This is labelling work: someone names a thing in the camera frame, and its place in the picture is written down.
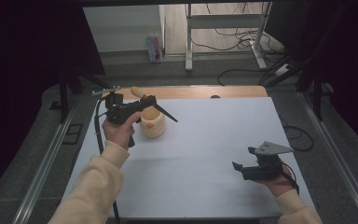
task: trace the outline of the small cup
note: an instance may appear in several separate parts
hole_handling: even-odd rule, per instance
[[[164,133],[165,115],[159,112],[155,107],[149,106],[141,112],[142,121],[139,123],[141,131],[150,138],[156,138]]]

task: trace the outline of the hand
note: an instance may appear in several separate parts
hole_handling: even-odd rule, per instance
[[[283,167],[283,171],[287,175],[292,176],[292,174],[290,173],[289,169],[287,169],[287,167],[285,165],[282,165],[282,167]],[[287,180],[286,178],[284,178],[282,175],[279,175],[278,177],[276,177],[274,179],[270,179],[270,180],[254,180],[254,182],[266,186],[269,189],[269,191],[271,191],[271,193],[275,197],[278,197],[281,194],[293,189],[293,186],[290,183],[290,181]]]
[[[141,112],[135,112],[122,125],[116,125],[107,119],[103,122],[103,132],[106,140],[114,142],[128,150],[130,137],[135,133],[132,124],[141,117]]]

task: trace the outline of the white table surface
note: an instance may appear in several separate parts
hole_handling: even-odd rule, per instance
[[[289,147],[269,97],[158,100],[179,121],[149,139],[134,125],[135,147],[122,167],[124,185],[117,197],[126,218],[261,218],[281,215],[273,195],[243,180],[232,162],[257,166],[247,147],[264,141]],[[64,197],[92,155],[99,155],[91,120]],[[312,205],[293,153],[281,154],[297,177],[300,196]]]

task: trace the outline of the beige sleeve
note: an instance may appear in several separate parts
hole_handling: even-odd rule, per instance
[[[291,189],[277,197],[276,201],[282,211],[279,224],[322,223],[316,209],[306,206],[295,189]]]
[[[91,158],[49,223],[105,223],[123,184],[120,168],[130,156],[116,143],[105,143],[103,154]]]

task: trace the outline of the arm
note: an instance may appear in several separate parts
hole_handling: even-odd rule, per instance
[[[283,166],[283,170],[288,175],[291,175],[286,166]],[[280,175],[272,180],[257,180],[255,182],[266,186],[276,197],[276,202],[282,212],[278,223],[322,223],[316,209],[306,206],[298,196],[297,191],[293,189],[291,183],[283,176]]]
[[[104,223],[121,186],[120,171],[130,156],[128,143],[140,118],[135,113],[120,127],[103,123],[106,147],[101,156],[92,157],[80,173],[71,194],[62,201],[49,223]]]

